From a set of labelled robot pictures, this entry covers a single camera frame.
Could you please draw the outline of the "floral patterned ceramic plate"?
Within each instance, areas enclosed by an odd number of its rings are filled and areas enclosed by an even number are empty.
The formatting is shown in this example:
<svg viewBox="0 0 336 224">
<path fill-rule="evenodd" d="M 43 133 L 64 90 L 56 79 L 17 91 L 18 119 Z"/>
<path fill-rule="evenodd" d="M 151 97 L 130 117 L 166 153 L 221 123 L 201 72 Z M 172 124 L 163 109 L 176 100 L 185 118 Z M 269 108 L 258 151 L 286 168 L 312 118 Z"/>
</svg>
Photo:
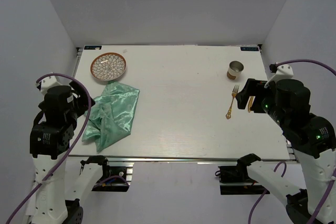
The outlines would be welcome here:
<svg viewBox="0 0 336 224">
<path fill-rule="evenodd" d="M 121 77 L 127 67 L 125 58 L 115 52 L 101 54 L 91 63 L 92 76 L 100 81 L 112 81 Z"/>
</svg>

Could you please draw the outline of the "gold knife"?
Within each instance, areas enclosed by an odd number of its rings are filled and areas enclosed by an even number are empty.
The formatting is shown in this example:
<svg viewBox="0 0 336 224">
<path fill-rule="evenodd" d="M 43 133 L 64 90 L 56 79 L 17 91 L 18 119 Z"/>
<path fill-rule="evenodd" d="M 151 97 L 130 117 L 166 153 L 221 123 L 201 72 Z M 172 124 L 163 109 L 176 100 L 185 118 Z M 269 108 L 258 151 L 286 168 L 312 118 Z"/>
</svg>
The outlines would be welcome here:
<svg viewBox="0 0 336 224">
<path fill-rule="evenodd" d="M 248 112 L 251 112 L 251 107 L 253 106 L 253 101 L 254 101 L 254 96 L 251 96 L 249 98 L 249 102 L 248 102 Z"/>
</svg>

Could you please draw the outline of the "metal cup with paper sleeve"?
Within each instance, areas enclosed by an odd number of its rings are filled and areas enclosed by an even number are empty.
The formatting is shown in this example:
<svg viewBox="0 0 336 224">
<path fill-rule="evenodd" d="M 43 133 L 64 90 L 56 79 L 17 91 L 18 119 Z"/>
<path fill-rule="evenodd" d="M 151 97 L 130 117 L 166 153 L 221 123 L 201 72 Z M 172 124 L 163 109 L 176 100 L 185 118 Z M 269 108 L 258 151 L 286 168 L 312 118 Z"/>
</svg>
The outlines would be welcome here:
<svg viewBox="0 0 336 224">
<path fill-rule="evenodd" d="M 229 63 L 227 70 L 227 78 L 229 80 L 236 80 L 240 77 L 242 71 L 244 70 L 244 65 L 239 61 L 232 61 Z"/>
</svg>

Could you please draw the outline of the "gold fork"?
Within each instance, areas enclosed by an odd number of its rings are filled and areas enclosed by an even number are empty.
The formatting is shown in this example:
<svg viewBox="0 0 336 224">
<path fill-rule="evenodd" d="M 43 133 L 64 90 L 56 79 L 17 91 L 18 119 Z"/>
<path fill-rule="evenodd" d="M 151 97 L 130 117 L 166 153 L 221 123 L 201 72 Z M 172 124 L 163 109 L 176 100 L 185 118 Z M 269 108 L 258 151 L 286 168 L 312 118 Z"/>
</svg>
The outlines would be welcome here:
<svg viewBox="0 0 336 224">
<path fill-rule="evenodd" d="M 235 100 L 235 97 L 236 97 L 236 95 L 237 95 L 237 93 L 238 93 L 238 90 L 239 90 L 239 85 L 238 84 L 236 84 L 235 86 L 234 86 L 234 88 L 233 88 L 233 91 L 232 91 L 232 100 L 231 100 L 231 103 L 230 103 L 230 107 L 229 107 L 229 109 L 228 109 L 228 111 L 227 111 L 227 113 L 226 113 L 226 119 L 230 119 L 231 118 L 231 116 L 232 116 L 232 107 L 233 107 L 233 103 L 234 103 L 234 100 Z"/>
</svg>

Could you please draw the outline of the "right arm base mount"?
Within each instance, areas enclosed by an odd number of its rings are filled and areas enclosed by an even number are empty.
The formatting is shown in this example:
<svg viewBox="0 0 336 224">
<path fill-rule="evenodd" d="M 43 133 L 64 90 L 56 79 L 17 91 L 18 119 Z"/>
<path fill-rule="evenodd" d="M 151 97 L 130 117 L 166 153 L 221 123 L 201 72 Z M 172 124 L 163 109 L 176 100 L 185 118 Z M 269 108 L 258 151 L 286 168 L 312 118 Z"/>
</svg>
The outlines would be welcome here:
<svg viewBox="0 0 336 224">
<path fill-rule="evenodd" d="M 221 195 L 261 195 L 265 190 L 260 183 L 237 170 L 236 166 L 219 166 L 215 177 L 219 180 Z"/>
</svg>

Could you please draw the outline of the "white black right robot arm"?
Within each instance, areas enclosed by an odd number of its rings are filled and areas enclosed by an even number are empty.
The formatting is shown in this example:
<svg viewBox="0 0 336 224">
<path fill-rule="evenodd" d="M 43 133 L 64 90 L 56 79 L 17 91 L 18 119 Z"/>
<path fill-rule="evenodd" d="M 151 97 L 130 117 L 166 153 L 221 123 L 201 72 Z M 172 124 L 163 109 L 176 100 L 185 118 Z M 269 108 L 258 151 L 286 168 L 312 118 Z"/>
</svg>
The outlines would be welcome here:
<svg viewBox="0 0 336 224">
<path fill-rule="evenodd" d="M 293 223 L 335 223 L 335 131 L 328 120 L 310 113 L 310 90 L 294 79 L 270 84 L 248 79 L 236 95 L 238 108 L 243 110 L 251 96 L 251 110 L 269 115 L 291 143 L 306 188 L 288 182 L 255 154 L 238 159 L 238 177 L 261 184 L 284 205 Z"/>
</svg>

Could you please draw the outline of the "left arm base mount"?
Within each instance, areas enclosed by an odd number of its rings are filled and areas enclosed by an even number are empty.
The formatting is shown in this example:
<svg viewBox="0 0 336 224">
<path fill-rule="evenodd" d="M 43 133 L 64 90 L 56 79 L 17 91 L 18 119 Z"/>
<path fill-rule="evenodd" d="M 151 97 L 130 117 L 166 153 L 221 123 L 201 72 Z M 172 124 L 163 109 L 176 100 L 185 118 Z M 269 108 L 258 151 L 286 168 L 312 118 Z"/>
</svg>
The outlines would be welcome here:
<svg viewBox="0 0 336 224">
<path fill-rule="evenodd" d="M 90 156 L 87 160 L 80 162 L 83 172 L 85 166 L 96 164 L 101 167 L 102 177 L 97 180 L 92 191 L 108 191 L 108 192 L 127 192 L 130 183 L 127 181 L 126 166 L 110 166 L 105 156 Z"/>
</svg>

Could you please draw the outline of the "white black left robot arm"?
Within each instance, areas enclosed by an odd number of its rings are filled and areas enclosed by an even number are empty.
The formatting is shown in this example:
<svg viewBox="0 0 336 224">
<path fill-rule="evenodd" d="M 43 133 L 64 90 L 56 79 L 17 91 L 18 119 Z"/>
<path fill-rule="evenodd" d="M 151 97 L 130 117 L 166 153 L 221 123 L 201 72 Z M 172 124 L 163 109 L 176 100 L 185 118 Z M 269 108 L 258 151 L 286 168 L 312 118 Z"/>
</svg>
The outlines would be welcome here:
<svg viewBox="0 0 336 224">
<path fill-rule="evenodd" d="M 67 152 L 77 119 L 94 104 L 84 88 L 74 81 L 46 90 L 30 133 L 37 186 L 32 223 L 82 223 L 83 202 L 98 181 L 110 178 L 107 159 L 93 156 L 81 161 L 79 177 L 65 190 Z"/>
</svg>

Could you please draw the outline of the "green satin placemat cloth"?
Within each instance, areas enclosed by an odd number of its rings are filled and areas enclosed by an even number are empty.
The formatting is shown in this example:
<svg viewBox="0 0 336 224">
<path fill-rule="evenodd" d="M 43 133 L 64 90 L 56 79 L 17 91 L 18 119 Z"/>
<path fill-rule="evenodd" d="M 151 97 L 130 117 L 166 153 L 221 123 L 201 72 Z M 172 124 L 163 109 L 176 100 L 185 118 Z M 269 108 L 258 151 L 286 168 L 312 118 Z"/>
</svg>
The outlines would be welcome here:
<svg viewBox="0 0 336 224">
<path fill-rule="evenodd" d="M 89 121 L 82 134 L 84 144 L 95 143 L 100 153 L 107 147 L 129 136 L 135 117 L 140 90 L 110 81 L 102 94 L 94 98 Z"/>
</svg>

